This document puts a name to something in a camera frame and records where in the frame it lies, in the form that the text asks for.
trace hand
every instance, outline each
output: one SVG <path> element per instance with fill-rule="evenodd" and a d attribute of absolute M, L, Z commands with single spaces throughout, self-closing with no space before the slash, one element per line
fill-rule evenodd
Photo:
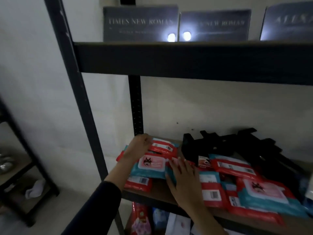
<path fill-rule="evenodd" d="M 137 161 L 142 158 L 152 145 L 152 137 L 149 134 L 138 134 L 129 143 L 127 149 L 124 152 L 123 158 L 130 158 Z"/>
<path fill-rule="evenodd" d="M 189 216 L 197 213 L 198 209 L 205 208 L 198 169 L 191 167 L 186 160 L 182 161 L 181 158 L 178 158 L 180 170 L 174 162 L 169 162 L 177 181 L 176 187 L 168 175 L 166 175 L 166 182 L 178 205 Z"/>

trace book cover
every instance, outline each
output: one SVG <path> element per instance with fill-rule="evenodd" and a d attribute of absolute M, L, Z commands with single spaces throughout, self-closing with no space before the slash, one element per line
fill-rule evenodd
<path fill-rule="evenodd" d="M 181 13 L 179 41 L 248 40 L 251 10 Z"/>
<path fill-rule="evenodd" d="M 104 41 L 174 42 L 178 7 L 104 7 Z"/>
<path fill-rule="evenodd" d="M 313 40 L 313 1 L 266 8 L 260 40 Z"/>

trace metal shelving unit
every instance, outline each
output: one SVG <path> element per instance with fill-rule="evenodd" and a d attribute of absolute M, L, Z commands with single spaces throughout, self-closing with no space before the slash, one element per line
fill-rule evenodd
<path fill-rule="evenodd" d="M 6 174 L 0 175 L 0 201 L 13 210 L 20 219 L 26 223 L 27 226 L 31 227 L 34 225 L 35 220 L 33 218 L 34 213 L 37 211 L 39 206 L 47 199 L 50 195 L 59 195 L 59 189 L 54 184 L 52 179 L 47 174 L 46 170 L 41 165 L 37 156 L 34 154 L 33 150 L 29 147 L 26 140 L 24 139 L 21 130 L 18 128 L 17 124 L 14 122 L 9 111 L 5 105 L 0 101 L 0 123 L 6 122 L 14 132 L 15 136 L 20 141 L 21 145 L 24 147 L 27 155 L 14 155 L 17 158 L 17 165 L 13 170 Z M 10 192 L 6 193 L 4 190 L 10 186 L 12 183 L 20 179 L 27 171 L 36 166 L 46 181 L 46 186 L 41 194 L 37 198 L 31 198 L 21 203 L 17 204 L 14 202 L 10 196 Z"/>
<path fill-rule="evenodd" d="M 120 1 L 135 5 L 135 0 Z M 75 43 L 62 0 L 45 0 L 45 4 L 102 180 L 108 172 L 81 72 L 128 75 L 135 135 L 144 132 L 140 76 L 313 85 L 308 57 L 312 44 Z M 124 190 L 122 198 L 186 216 L 164 181 L 154 183 L 151 193 Z M 276 227 L 275 233 L 270 232 L 264 222 L 245 223 L 227 212 L 213 214 L 224 228 L 240 233 L 281 234 Z M 115 222 L 124 234 L 119 213 Z"/>

